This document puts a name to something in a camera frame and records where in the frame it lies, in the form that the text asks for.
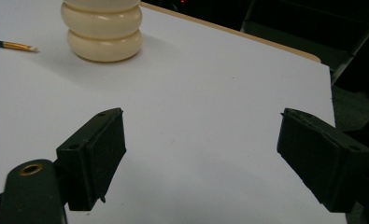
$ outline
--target table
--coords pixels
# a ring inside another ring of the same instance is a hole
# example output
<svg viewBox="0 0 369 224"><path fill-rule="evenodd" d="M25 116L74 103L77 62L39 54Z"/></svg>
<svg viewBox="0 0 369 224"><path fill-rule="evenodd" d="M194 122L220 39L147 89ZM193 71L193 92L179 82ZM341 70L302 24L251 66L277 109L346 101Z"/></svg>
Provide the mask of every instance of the table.
<svg viewBox="0 0 369 224"><path fill-rule="evenodd" d="M65 41L61 2L0 1L0 192L25 161L98 112L124 111L127 153L106 196L69 223L345 223L277 153L285 107L334 124L329 69L142 6L142 49L90 63Z"/></svg>

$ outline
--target cream-colored vase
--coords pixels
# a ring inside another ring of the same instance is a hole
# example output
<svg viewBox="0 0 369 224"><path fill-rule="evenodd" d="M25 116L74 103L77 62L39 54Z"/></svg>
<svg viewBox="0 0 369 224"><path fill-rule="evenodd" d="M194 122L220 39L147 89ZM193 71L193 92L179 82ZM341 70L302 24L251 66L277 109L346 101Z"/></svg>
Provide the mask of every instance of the cream-colored vase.
<svg viewBox="0 0 369 224"><path fill-rule="evenodd" d="M139 0L64 0L61 15L70 48L96 62L116 62L141 47Z"/></svg>

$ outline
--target wooden table edge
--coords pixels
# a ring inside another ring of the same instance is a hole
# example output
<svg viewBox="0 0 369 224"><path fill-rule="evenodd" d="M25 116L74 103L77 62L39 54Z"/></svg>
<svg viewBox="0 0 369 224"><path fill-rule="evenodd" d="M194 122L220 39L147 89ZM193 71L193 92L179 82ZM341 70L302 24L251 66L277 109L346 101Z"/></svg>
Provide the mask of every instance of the wooden table edge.
<svg viewBox="0 0 369 224"><path fill-rule="evenodd" d="M259 38L259 37L254 36L254 35L248 35L248 34L245 34L245 33L242 33L242 32L239 32L239 31L236 31L236 30L224 27L224 26L217 25L217 24L209 22L209 21L202 21L202 20L196 19L194 17L187 16L187 15L184 15L184 14L181 14L181 13L178 13L178 12L175 12L175 11L163 8L163 7L157 7L157 6L154 6L152 4L145 3L145 2L140 2L139 5L141 7L146 7L146 8L155 10L155 11L162 12L164 14L168 14L168 15L171 15L171 16L175 16L175 17L187 20L187 21L194 21L194 22L197 22L197 23L200 23L200 24L203 24L203 25L206 25L206 26L218 29L218 30L222 30L224 32L227 32L227 33L230 33L230 34L233 34L233 35L239 35L239 36L245 37L247 39L251 39L251 40L263 43L265 45L272 46L272 47L277 48L277 49L283 49L283 50L286 50L287 52L302 56L304 58L315 61L317 63L321 62L320 58L318 58L317 56L315 56L313 54L310 54L310 53L307 53L307 52L304 52L304 51L301 51L301 50L298 50L298 49L293 49L293 48L290 48L290 47L287 47L287 46L284 46L284 45L281 45L281 44L278 44L278 43L275 43L275 42L272 42L272 41L269 41L269 40L266 40L266 39Z"/></svg>

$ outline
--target white tabletop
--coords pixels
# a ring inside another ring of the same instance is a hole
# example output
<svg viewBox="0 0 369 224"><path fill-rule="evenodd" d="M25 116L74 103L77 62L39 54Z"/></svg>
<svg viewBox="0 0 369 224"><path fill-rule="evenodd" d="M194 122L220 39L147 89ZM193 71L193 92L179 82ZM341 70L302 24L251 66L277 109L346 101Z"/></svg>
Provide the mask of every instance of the white tabletop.
<svg viewBox="0 0 369 224"><path fill-rule="evenodd" d="M72 53L58 0L0 1L0 192L7 173L56 160L98 112L124 111L127 153L106 196L69 223L345 223L277 153L285 107L334 124L329 69L142 8L142 49L120 63Z"/></svg>

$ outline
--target ribbed vase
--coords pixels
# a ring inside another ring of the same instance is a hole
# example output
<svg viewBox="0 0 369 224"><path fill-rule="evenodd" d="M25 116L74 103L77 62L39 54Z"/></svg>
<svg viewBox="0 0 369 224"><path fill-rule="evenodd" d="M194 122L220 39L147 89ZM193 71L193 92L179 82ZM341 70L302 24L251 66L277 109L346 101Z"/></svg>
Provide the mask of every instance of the ribbed vase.
<svg viewBox="0 0 369 224"><path fill-rule="evenodd" d="M79 57L116 62L135 55L141 47L139 0L64 0L61 15L67 40Z"/></svg>

